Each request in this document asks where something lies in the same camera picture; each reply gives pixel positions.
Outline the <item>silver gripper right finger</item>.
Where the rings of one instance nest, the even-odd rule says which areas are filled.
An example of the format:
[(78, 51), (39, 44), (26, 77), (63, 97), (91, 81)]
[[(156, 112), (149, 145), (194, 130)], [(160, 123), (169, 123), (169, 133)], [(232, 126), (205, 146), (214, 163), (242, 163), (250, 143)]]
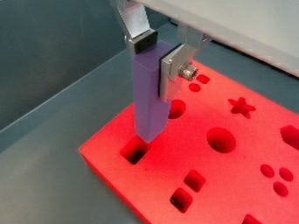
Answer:
[(168, 102), (180, 91), (182, 80), (192, 81), (197, 67), (192, 64), (196, 53), (210, 42), (212, 37), (185, 24), (177, 25), (181, 43), (160, 59), (158, 96)]

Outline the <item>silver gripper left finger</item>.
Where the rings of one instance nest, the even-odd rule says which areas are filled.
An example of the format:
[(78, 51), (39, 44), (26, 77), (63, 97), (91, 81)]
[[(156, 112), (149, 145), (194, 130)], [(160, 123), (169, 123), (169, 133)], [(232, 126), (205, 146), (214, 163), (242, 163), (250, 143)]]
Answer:
[(109, 0), (115, 19), (125, 34), (125, 45), (132, 56), (157, 41), (157, 31), (149, 26), (145, 7), (134, 0)]

